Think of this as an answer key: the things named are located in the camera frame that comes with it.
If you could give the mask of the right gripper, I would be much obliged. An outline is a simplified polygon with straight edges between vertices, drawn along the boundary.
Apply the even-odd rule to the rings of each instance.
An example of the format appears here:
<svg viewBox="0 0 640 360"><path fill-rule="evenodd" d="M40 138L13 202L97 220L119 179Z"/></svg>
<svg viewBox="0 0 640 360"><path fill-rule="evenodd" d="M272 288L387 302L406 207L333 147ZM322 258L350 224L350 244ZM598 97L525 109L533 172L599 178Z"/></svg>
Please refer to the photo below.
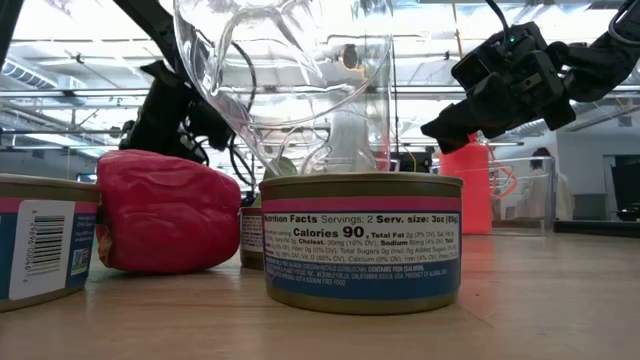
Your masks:
<svg viewBox="0 0 640 360"><path fill-rule="evenodd" d="M513 25L495 33L473 50L483 78L468 98L443 109L437 118L422 125L444 154L470 143L479 130L495 138L516 127L542 119L557 130L576 119L560 65L547 51L548 45L533 22Z"/></svg>

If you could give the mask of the orange plastic bottle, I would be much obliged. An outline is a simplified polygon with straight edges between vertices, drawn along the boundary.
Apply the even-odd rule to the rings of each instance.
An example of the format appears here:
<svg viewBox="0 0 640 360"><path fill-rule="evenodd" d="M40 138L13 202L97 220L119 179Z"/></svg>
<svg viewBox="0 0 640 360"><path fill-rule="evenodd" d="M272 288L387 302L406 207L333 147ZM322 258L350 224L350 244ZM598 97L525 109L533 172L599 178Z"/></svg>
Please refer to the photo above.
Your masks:
<svg viewBox="0 0 640 360"><path fill-rule="evenodd" d="M489 151L477 134L470 135L463 148L440 155L440 173L463 180L462 232L488 235L492 230Z"/></svg>

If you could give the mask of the red bell pepper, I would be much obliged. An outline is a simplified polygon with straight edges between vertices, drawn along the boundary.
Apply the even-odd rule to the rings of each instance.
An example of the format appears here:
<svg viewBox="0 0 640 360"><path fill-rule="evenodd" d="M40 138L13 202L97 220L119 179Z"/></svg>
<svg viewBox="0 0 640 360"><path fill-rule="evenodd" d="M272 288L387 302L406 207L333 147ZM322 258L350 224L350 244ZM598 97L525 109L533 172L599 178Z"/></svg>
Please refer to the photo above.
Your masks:
<svg viewBox="0 0 640 360"><path fill-rule="evenodd" d="M239 248L241 191L228 175L178 157L110 151L98 160L98 253L108 268L179 274L205 270Z"/></svg>

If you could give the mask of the dark green pear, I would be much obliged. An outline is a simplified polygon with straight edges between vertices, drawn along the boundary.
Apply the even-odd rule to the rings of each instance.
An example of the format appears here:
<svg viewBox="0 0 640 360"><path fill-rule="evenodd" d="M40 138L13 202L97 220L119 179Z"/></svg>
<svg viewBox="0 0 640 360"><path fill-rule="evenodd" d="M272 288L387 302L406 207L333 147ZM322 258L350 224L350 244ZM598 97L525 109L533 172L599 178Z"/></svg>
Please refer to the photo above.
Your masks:
<svg viewBox="0 0 640 360"><path fill-rule="evenodd" d="M287 157L281 156L272 159L265 167L264 180L278 177L297 176L298 171L296 165Z"/></svg>

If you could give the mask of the clear water bottle white cap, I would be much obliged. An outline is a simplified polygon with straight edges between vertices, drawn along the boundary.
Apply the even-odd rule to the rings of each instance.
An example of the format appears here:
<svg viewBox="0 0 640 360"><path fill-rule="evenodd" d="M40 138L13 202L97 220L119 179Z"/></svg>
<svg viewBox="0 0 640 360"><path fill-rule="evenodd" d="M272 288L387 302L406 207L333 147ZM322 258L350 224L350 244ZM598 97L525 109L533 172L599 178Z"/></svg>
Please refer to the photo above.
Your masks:
<svg viewBox="0 0 640 360"><path fill-rule="evenodd" d="M187 73L266 167L390 166L391 0L173 0Z"/></svg>

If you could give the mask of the green label tuna can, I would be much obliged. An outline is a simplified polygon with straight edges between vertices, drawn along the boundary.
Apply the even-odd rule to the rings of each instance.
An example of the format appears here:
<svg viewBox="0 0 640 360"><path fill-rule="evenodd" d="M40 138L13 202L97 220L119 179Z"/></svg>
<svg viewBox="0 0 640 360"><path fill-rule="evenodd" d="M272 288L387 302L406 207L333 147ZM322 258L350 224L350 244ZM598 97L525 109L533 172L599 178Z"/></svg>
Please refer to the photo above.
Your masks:
<svg viewBox="0 0 640 360"><path fill-rule="evenodd" d="M263 215L260 207L243 207L239 212L240 258L243 267L264 269Z"/></svg>

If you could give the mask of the blue label salmon can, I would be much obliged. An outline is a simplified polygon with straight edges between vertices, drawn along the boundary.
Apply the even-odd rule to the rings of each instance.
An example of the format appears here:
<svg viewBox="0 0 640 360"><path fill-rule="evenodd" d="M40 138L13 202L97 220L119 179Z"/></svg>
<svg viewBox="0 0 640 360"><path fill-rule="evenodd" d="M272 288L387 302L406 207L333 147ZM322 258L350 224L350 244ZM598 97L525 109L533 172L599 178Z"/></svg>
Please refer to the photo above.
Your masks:
<svg viewBox="0 0 640 360"><path fill-rule="evenodd" d="M265 180L260 190L272 299L362 315L422 312L457 300L461 179L317 174Z"/></svg>
<svg viewBox="0 0 640 360"><path fill-rule="evenodd" d="M0 173L0 313L85 287L99 200L94 184Z"/></svg>

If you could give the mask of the clear plastic bin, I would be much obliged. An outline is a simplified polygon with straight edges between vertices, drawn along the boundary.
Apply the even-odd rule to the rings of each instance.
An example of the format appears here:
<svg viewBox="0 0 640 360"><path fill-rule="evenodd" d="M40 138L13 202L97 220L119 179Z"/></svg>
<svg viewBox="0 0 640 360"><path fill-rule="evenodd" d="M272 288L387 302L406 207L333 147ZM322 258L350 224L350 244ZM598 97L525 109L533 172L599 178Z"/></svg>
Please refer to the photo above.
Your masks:
<svg viewBox="0 0 640 360"><path fill-rule="evenodd" d="M549 173L546 215L528 217L531 160L542 160ZM440 160L432 171L440 173ZM556 161L550 156L489 159L492 230L488 235L540 236L552 231L555 221Z"/></svg>

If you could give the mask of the person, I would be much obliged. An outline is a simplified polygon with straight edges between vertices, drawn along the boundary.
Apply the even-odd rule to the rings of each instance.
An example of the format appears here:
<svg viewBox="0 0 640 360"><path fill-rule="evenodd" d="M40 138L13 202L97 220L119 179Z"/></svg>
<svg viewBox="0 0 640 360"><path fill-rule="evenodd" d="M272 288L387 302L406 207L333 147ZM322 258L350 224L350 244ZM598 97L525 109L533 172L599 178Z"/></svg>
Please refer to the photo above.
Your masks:
<svg viewBox="0 0 640 360"><path fill-rule="evenodd" d="M528 217L543 218L546 215L547 192L549 191L549 173L544 169L542 160L531 160L531 176L528 188ZM574 196L568 178L556 173L555 219L570 221L575 210Z"/></svg>

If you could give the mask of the black monitor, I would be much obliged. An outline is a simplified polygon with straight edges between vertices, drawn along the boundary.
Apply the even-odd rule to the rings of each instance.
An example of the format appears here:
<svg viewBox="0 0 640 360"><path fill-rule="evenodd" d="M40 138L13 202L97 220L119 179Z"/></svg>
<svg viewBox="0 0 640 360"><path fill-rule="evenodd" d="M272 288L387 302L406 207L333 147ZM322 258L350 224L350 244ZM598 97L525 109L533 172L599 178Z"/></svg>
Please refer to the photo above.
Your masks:
<svg viewBox="0 0 640 360"><path fill-rule="evenodd" d="M611 168L617 216L625 222L640 222L640 155L615 156Z"/></svg>

